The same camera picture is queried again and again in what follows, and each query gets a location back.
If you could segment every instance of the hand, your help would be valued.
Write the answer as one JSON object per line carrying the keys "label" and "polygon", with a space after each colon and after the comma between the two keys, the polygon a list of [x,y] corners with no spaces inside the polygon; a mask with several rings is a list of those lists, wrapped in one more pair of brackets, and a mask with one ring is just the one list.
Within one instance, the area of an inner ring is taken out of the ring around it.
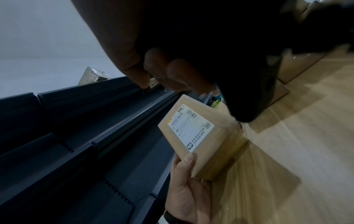
{"label": "hand", "polygon": [[182,161],[175,155],[165,209],[180,220],[208,224],[211,213],[210,182],[200,182],[190,177],[193,163],[193,154],[188,154]]}
{"label": "hand", "polygon": [[114,65],[142,89],[149,87],[150,75],[165,88],[194,89],[207,93],[214,85],[183,59],[171,60],[160,49],[151,49],[143,58],[136,51],[146,12],[147,0],[72,0]]}

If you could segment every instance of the logo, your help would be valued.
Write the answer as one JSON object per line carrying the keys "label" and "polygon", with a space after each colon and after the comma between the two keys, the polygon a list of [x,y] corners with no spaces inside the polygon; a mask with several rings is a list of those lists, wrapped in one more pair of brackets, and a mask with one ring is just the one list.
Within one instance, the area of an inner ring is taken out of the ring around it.
{"label": "logo", "polygon": [[192,144],[192,143],[189,143],[189,144],[187,145],[187,149],[189,149],[189,150],[191,150],[192,147],[193,147],[193,144]]}

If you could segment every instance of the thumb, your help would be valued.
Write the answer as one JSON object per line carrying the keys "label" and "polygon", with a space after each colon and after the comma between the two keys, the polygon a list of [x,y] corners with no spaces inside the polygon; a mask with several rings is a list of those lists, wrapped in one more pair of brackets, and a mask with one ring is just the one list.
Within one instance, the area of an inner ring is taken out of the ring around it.
{"label": "thumb", "polygon": [[174,170],[173,178],[171,179],[171,187],[184,188],[187,185],[190,177],[189,171],[193,166],[194,156],[189,153],[181,162],[179,162]]}

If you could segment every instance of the dark sleeve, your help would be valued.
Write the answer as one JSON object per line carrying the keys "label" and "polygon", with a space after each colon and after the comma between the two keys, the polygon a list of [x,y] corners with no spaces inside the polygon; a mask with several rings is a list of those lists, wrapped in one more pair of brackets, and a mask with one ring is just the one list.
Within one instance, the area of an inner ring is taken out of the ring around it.
{"label": "dark sleeve", "polygon": [[180,219],[177,219],[177,218],[173,217],[168,211],[165,212],[163,217],[165,218],[165,220],[169,224],[192,224],[190,222],[183,221],[183,220],[180,220]]}

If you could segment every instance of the white wall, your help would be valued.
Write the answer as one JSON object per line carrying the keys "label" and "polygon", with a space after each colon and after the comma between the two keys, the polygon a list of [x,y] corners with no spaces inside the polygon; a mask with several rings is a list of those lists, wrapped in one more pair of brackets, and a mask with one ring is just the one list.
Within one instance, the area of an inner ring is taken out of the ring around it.
{"label": "white wall", "polygon": [[123,76],[70,0],[0,0],[0,97],[75,86],[87,66]]}

